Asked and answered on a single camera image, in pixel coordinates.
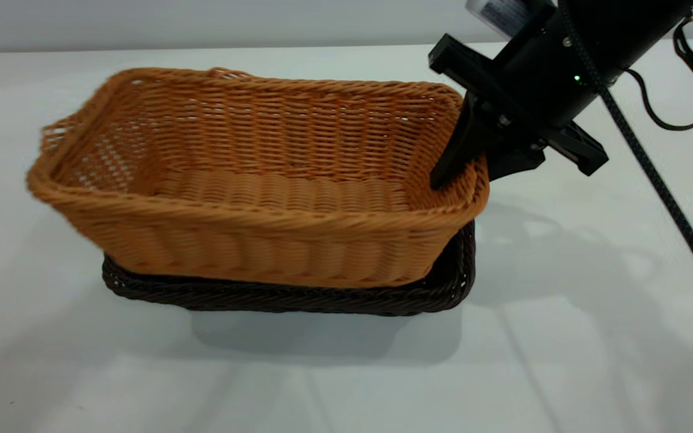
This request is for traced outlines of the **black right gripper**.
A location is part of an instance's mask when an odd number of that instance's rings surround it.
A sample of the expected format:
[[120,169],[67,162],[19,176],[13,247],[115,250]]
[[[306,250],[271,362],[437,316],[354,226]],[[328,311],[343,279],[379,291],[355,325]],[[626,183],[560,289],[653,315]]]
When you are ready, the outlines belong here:
[[441,190],[484,157],[489,181],[535,170],[551,148],[589,176],[606,162],[602,145],[574,122],[596,96],[560,28],[523,30],[485,57],[446,34],[428,56],[432,71],[465,88],[445,151],[430,174]]

